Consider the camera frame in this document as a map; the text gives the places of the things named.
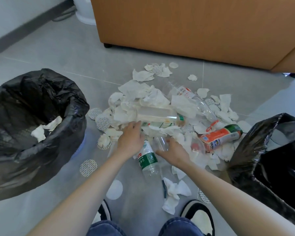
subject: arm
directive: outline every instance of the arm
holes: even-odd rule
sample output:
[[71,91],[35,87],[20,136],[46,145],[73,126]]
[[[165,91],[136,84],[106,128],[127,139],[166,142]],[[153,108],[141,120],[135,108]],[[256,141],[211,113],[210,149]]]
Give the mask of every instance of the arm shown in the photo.
[[90,178],[45,217],[28,236],[86,235],[103,198],[122,165],[143,146],[141,122],[131,122],[118,140],[117,150]]
[[168,151],[156,151],[156,154],[184,171],[238,236],[295,236],[295,225],[255,198],[196,166],[173,138]]

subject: white wall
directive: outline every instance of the white wall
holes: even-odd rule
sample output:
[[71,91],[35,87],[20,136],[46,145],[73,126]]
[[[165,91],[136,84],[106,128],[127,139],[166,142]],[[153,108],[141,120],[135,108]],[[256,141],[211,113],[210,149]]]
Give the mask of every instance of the white wall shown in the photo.
[[0,37],[64,0],[0,0]]

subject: person's left hand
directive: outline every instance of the person's left hand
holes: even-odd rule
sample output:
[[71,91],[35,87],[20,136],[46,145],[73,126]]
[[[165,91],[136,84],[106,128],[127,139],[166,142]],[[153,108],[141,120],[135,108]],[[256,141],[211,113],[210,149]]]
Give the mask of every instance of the person's left hand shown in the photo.
[[130,122],[128,126],[123,129],[123,134],[118,139],[117,151],[125,160],[137,154],[144,144],[144,135],[140,133],[141,121]]

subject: blue jeans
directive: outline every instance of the blue jeans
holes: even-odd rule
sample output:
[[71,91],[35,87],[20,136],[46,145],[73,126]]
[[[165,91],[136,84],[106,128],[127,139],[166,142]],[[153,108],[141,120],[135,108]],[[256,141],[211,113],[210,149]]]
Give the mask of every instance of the blue jeans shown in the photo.
[[[200,229],[189,219],[175,217],[168,220],[158,236],[204,236]],[[91,225],[87,236],[126,236],[114,222],[102,220]]]

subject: black garbage bag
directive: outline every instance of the black garbage bag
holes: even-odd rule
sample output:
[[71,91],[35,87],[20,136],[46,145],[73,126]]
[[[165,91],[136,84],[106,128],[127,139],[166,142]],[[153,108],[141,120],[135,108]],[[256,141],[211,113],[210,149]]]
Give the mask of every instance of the black garbage bag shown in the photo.
[[295,141],[267,151],[286,113],[256,123],[236,149],[227,172],[232,184],[295,224]]
[[[84,139],[89,105],[67,77],[42,69],[0,86],[0,200],[54,177]],[[63,121],[41,142],[31,136],[57,116]]]

